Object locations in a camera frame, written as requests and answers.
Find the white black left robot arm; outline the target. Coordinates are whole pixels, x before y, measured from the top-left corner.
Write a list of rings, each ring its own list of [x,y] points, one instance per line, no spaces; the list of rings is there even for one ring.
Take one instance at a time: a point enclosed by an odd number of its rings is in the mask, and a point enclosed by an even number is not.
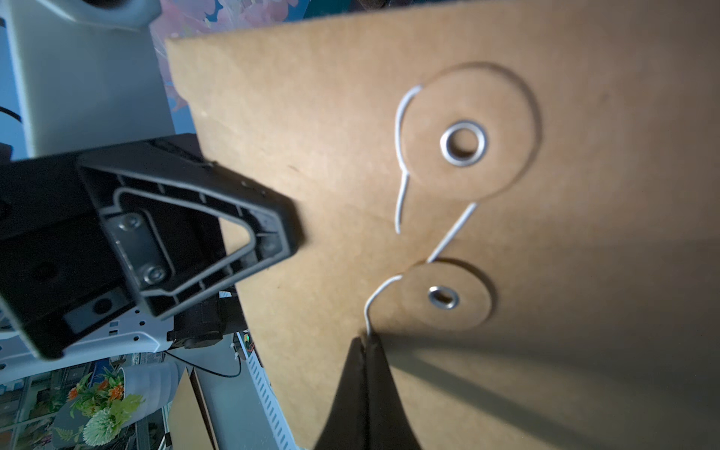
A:
[[[193,134],[1,159],[1,380],[214,345],[236,284],[294,255],[293,202]]]

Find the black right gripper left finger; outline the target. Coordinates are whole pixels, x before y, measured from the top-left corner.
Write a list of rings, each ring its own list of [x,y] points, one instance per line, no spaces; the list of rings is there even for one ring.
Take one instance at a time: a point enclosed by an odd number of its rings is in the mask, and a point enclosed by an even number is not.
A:
[[[369,394],[365,347],[351,341],[336,395],[315,449],[369,448]]]

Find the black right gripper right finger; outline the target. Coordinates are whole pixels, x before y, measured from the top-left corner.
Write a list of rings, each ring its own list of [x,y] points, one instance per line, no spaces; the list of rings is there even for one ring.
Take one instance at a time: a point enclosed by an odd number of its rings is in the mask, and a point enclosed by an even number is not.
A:
[[[367,449],[420,449],[380,337],[366,342]]]

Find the kraft paper file bag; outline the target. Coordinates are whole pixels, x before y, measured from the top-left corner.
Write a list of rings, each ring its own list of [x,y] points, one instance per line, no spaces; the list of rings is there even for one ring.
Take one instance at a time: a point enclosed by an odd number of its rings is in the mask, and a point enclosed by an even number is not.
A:
[[[719,5],[479,1],[173,39],[202,151],[294,201],[238,284],[299,446],[381,336],[425,449],[719,446]]]

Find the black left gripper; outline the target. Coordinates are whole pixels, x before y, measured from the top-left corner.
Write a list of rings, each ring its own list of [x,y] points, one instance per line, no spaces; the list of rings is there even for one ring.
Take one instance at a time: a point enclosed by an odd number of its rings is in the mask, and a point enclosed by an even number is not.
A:
[[[136,306],[173,317],[299,246],[293,202],[196,140],[1,167],[1,311],[41,360]]]

